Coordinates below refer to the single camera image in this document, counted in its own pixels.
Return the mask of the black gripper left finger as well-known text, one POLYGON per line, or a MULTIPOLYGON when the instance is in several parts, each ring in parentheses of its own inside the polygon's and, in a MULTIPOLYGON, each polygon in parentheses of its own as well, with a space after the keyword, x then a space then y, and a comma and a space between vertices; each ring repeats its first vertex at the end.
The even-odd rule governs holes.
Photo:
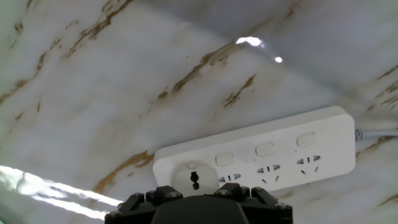
POLYGON ((161 205, 183 199, 183 194, 166 185, 146 193, 134 193, 117 210, 104 216, 105 224, 151 223, 161 205))

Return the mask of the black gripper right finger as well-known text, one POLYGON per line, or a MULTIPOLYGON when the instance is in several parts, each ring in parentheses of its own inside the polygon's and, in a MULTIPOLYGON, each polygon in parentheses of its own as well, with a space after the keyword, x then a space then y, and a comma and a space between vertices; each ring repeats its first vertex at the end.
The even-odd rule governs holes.
POLYGON ((262 187, 227 183, 214 196, 234 202, 238 206, 237 215, 248 223, 293 224, 292 206, 279 202, 262 187))

